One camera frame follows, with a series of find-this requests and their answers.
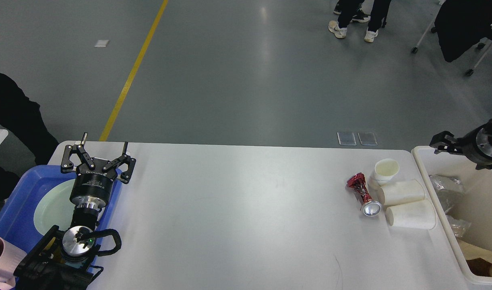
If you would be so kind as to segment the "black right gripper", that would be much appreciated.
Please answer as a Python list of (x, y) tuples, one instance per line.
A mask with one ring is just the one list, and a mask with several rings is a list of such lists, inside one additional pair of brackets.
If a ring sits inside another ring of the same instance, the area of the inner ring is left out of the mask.
[(492, 170), (492, 121), (456, 138), (449, 131), (432, 136), (429, 146), (434, 153), (464, 155), (475, 163), (476, 170)]

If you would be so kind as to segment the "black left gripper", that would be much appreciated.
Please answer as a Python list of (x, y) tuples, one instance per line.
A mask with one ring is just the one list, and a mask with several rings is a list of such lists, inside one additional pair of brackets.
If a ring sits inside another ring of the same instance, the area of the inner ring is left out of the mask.
[[(77, 207), (81, 207), (82, 204), (93, 203), (97, 209), (102, 209), (110, 203), (115, 180), (119, 180), (123, 184), (130, 182), (135, 169), (136, 158), (127, 153), (128, 142), (125, 141), (121, 156), (103, 165), (102, 173), (93, 172), (91, 170), (95, 170), (95, 162), (84, 147), (87, 136), (88, 132), (84, 132), (78, 145), (66, 145), (64, 147), (60, 172), (76, 172), (77, 174), (69, 198), (71, 203)], [(73, 154), (80, 160), (78, 165), (71, 161)], [(118, 175), (117, 169), (123, 165), (126, 165), (127, 168)]]

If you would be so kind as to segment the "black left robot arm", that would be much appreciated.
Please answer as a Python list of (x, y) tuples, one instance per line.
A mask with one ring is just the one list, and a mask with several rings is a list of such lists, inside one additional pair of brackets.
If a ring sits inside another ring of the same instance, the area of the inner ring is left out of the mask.
[(124, 142), (121, 156), (106, 160), (85, 150), (87, 133), (78, 145), (66, 145), (61, 173), (76, 174), (69, 197), (74, 205), (67, 230), (52, 226), (14, 270), (17, 290), (85, 290), (103, 272), (96, 257), (117, 253), (117, 230), (98, 229), (99, 215), (110, 205), (115, 182), (128, 184), (136, 159)]

